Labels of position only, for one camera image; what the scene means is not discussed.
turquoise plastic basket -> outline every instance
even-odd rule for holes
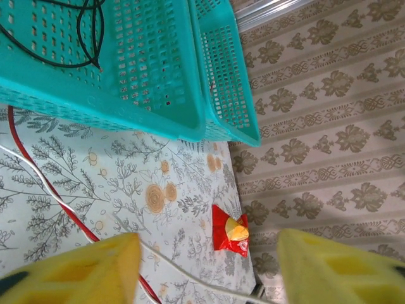
[[[86,61],[77,41],[78,13],[40,1],[0,0],[0,23],[9,33],[66,64]],[[45,65],[0,33],[0,101],[107,130],[201,140],[204,100],[187,0],[107,0],[103,13],[103,72]],[[90,10],[81,24],[86,46],[92,45],[91,24]],[[96,24],[98,36],[99,15]]]
[[[260,145],[260,134],[234,13],[229,0],[189,0],[206,132],[214,141]]]

damask pattern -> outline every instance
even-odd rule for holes
[[[405,257],[404,21],[403,0],[319,0],[240,35],[262,146],[232,165],[277,303],[282,228]]]

leaf pattern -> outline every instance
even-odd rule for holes
[[[7,111],[4,106],[0,110],[0,126],[6,130]],[[252,290],[250,258],[213,251],[212,204],[235,218],[241,214],[225,142],[168,141],[138,131],[107,133],[31,111],[15,113],[18,133],[34,162],[99,238],[139,233],[201,279]],[[4,144],[13,147],[12,138],[5,136]],[[1,275],[87,243],[33,171],[6,153],[0,153],[0,216]],[[146,279],[160,286],[156,292],[167,303],[219,301],[176,273],[156,276],[164,267],[160,259],[148,253],[142,258]],[[136,297],[142,303],[144,294]]]

wall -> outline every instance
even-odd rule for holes
[[[405,261],[405,0],[317,0],[241,33],[262,146],[230,145],[267,293],[285,227]]]

candy wrapper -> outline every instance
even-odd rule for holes
[[[246,214],[234,220],[220,207],[213,205],[213,244],[214,250],[227,249],[247,257],[249,231]]]

